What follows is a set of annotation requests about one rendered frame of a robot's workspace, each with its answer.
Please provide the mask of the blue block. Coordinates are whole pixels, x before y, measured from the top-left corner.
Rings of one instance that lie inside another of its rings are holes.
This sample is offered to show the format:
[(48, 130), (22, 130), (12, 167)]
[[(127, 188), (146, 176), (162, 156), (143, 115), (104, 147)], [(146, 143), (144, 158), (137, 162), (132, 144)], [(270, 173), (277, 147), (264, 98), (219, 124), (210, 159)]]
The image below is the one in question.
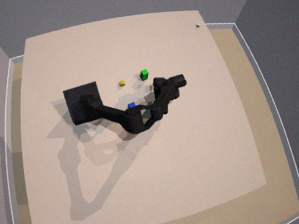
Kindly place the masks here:
[(134, 107), (134, 106), (135, 106), (134, 102), (131, 102), (130, 104), (128, 104), (129, 108)]

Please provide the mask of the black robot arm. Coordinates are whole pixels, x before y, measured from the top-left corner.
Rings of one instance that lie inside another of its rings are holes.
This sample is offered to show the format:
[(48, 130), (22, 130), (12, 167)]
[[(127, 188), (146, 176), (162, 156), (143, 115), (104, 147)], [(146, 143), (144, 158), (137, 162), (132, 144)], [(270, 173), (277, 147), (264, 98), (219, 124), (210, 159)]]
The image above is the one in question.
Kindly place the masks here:
[[(183, 74), (168, 79), (161, 78), (153, 82), (154, 89), (159, 95), (152, 105), (137, 105), (127, 110), (104, 106), (102, 100), (94, 98), (92, 94), (81, 95), (79, 102), (85, 118), (106, 118), (111, 122), (120, 124), (131, 134), (140, 134), (149, 130), (155, 122), (162, 119), (170, 100), (180, 97), (178, 87), (185, 85), (187, 83)], [(145, 124), (142, 120), (141, 110), (150, 110), (151, 113), (151, 117)]]

